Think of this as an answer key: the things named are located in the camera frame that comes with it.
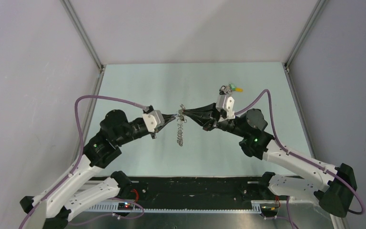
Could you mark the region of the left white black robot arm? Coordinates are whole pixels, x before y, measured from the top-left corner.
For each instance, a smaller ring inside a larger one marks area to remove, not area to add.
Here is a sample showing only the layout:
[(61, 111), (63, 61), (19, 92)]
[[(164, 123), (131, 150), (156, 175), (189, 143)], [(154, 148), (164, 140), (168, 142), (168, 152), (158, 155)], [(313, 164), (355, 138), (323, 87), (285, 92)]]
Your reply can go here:
[(92, 177), (121, 155), (121, 146), (156, 133), (175, 120), (174, 114), (150, 110), (129, 122), (122, 110), (112, 110), (100, 122), (99, 132), (84, 146), (83, 152), (55, 184), (37, 196), (20, 201), (30, 217), (28, 229), (63, 229), (84, 210), (108, 198), (127, 198), (132, 182), (122, 171), (115, 171), (100, 184), (78, 193)]

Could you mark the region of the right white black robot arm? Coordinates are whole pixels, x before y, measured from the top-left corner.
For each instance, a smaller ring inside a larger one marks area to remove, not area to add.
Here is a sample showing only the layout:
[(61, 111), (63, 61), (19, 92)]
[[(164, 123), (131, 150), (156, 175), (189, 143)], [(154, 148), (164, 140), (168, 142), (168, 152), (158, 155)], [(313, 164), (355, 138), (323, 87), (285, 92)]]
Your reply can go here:
[(257, 187), (261, 198), (305, 197), (336, 217), (344, 218), (351, 212), (350, 205), (357, 190), (353, 168), (345, 163), (335, 166), (303, 157), (295, 150), (280, 146), (277, 137), (265, 131), (267, 122), (261, 110), (253, 108), (241, 116), (223, 119), (216, 105), (210, 104), (183, 110), (183, 115), (205, 131), (220, 129), (241, 137), (239, 146), (246, 156), (279, 165), (298, 176), (286, 178), (266, 172)]

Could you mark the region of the large silver keyring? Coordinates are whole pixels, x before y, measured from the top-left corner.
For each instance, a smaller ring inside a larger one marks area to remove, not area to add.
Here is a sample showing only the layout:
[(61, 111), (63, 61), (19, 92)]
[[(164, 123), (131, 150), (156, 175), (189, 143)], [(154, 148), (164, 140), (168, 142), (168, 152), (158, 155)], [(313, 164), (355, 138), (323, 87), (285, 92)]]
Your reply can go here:
[(183, 104), (180, 105), (180, 109), (178, 110), (178, 114), (176, 115), (177, 119), (177, 144), (179, 146), (183, 146), (183, 124), (187, 123), (187, 120), (183, 114), (185, 110), (185, 106)]

